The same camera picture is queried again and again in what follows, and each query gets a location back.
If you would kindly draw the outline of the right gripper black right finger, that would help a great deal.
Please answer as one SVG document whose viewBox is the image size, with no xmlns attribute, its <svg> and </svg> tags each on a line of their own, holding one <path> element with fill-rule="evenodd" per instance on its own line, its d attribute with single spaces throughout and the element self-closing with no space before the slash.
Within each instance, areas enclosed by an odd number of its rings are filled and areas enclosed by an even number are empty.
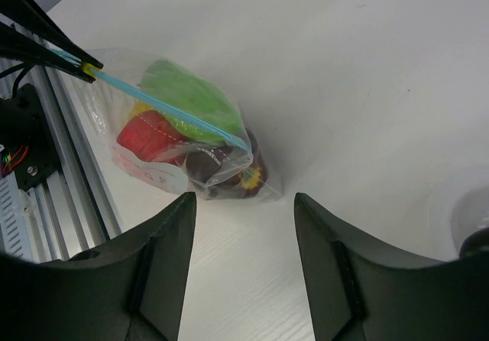
<svg viewBox="0 0 489 341">
<path fill-rule="evenodd" d="M 317 340 L 486 340 L 488 251 L 438 261 L 404 251 L 294 199 Z"/>
</svg>

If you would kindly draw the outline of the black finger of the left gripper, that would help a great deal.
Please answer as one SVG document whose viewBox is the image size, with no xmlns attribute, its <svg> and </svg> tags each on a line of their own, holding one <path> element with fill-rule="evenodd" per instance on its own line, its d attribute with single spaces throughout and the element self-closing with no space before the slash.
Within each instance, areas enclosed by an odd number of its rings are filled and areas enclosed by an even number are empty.
<svg viewBox="0 0 489 341">
<path fill-rule="evenodd" d="M 96 81 L 95 77 L 85 73 L 79 64 L 68 61 L 3 23 L 1 23 L 1 57 L 27 65 L 54 68 L 87 83 Z"/>
<path fill-rule="evenodd" d="M 102 69 L 103 64 L 75 45 L 50 19 L 35 0 L 1 0 L 1 14 L 38 37 L 51 42 L 62 51 L 78 60 L 79 65 L 88 64 Z"/>
</svg>

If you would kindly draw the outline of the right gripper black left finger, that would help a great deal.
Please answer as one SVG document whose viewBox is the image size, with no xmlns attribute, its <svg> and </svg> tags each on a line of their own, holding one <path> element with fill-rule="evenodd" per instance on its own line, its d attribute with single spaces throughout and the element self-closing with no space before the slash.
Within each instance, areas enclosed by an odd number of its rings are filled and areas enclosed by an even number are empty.
<svg viewBox="0 0 489 341">
<path fill-rule="evenodd" d="M 1 256 L 3 340 L 175 340 L 196 195 L 67 261 Z"/>
</svg>

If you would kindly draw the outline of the green fruit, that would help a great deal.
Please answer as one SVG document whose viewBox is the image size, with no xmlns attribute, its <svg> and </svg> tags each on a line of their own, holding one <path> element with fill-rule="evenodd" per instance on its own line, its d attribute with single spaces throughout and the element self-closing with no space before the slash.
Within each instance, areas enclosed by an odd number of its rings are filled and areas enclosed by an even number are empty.
<svg viewBox="0 0 489 341">
<path fill-rule="evenodd" d="M 212 83 L 169 61 L 157 60 L 144 72 L 141 91 L 223 132 L 242 134 L 240 113 Z"/>
</svg>

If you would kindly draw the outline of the dark red apple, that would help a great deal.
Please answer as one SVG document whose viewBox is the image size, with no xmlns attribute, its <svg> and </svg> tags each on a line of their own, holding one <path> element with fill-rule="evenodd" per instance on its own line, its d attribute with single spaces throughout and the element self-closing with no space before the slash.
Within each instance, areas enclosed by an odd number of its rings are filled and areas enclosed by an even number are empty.
<svg viewBox="0 0 489 341">
<path fill-rule="evenodd" d="M 259 194 L 268 169 L 253 132 L 246 128 L 251 143 L 251 164 L 243 166 L 239 149 L 232 146 L 204 146 L 188 153 L 183 163 L 191 186 L 205 200 L 248 199 Z"/>
</svg>

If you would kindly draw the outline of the clear zip bag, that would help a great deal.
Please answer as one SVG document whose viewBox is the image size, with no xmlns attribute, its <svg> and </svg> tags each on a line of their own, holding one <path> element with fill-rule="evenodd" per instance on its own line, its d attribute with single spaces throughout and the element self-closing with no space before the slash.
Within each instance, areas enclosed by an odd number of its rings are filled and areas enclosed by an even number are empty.
<svg viewBox="0 0 489 341">
<path fill-rule="evenodd" d="M 97 67 L 66 51 L 91 83 L 74 80 L 85 113 L 112 162 L 168 193 L 204 200 L 280 197 L 255 133 L 238 104 L 213 83 L 167 58 L 106 48 Z"/>
</svg>

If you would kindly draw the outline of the yellow bell pepper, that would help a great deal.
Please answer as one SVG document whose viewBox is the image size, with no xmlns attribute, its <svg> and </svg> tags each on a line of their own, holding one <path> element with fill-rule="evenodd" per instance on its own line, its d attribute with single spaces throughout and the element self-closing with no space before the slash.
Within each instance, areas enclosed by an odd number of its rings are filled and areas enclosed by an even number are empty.
<svg viewBox="0 0 489 341">
<path fill-rule="evenodd" d="M 131 117 L 133 118 L 135 116 L 140 115 L 141 113 L 148 112 L 148 111 L 155 111 L 155 108 L 148 105 L 145 102 L 137 102 L 134 108 L 132 109 Z"/>
</svg>

